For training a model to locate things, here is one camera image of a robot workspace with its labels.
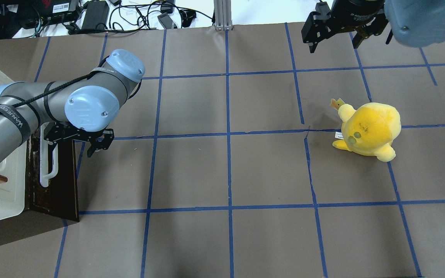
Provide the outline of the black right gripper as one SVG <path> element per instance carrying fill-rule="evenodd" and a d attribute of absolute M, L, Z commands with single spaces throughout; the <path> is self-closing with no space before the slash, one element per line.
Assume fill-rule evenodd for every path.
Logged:
<path fill-rule="evenodd" d="M 320 0 L 302 27 L 302 41 L 315 53 L 321 41 L 355 31 L 352 45 L 358 49 L 365 39 L 381 35 L 387 27 L 384 4 L 383 0 L 334 0 L 330 7 Z"/>

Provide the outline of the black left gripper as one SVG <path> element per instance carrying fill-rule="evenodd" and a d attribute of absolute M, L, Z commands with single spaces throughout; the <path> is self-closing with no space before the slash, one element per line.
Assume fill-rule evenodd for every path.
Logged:
<path fill-rule="evenodd" d="M 51 156 L 60 141 L 88 141 L 90 147 L 87 150 L 87 157 L 99 150 L 107 150 L 115 138 L 113 129 L 103 129 L 99 131 L 86 131 L 72 125 L 70 122 L 51 122 L 44 128 L 43 139 L 48 145 L 48 155 Z"/>

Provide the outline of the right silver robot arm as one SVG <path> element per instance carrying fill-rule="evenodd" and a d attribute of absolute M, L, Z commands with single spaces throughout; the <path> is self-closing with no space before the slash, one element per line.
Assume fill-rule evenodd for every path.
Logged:
<path fill-rule="evenodd" d="M 420 48 L 445 42 L 445 0 L 320 0 L 301 30 L 302 42 L 314 53 L 320 42 L 336 34 L 355 32 L 352 46 L 379 36 Z"/>

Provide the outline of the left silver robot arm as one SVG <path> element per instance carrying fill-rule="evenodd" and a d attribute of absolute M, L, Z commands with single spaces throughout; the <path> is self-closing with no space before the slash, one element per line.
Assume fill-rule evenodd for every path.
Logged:
<path fill-rule="evenodd" d="M 114 132 L 108 125 L 141 86 L 144 63 L 115 49 L 88 74 L 71 81 L 17 81 L 0 86 L 0 162 L 24 144 L 44 123 L 45 139 L 88 141 L 91 157 L 107 150 Z"/>

